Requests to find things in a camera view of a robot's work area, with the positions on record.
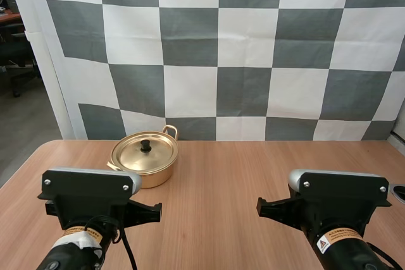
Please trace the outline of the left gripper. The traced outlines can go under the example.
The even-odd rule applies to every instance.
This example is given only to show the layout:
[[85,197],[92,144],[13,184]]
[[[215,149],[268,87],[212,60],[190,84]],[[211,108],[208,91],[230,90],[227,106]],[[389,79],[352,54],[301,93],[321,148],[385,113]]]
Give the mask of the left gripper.
[[131,228],[147,223],[158,223],[161,221],[161,214],[162,203],[147,206],[130,200],[125,207],[124,228]]

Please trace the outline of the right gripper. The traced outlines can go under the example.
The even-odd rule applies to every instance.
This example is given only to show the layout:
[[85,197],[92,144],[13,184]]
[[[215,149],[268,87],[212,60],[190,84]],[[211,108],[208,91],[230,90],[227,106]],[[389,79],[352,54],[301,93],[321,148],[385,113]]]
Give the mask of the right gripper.
[[304,199],[299,197],[267,202],[259,197],[257,212],[259,217],[268,218],[297,230],[301,229]]

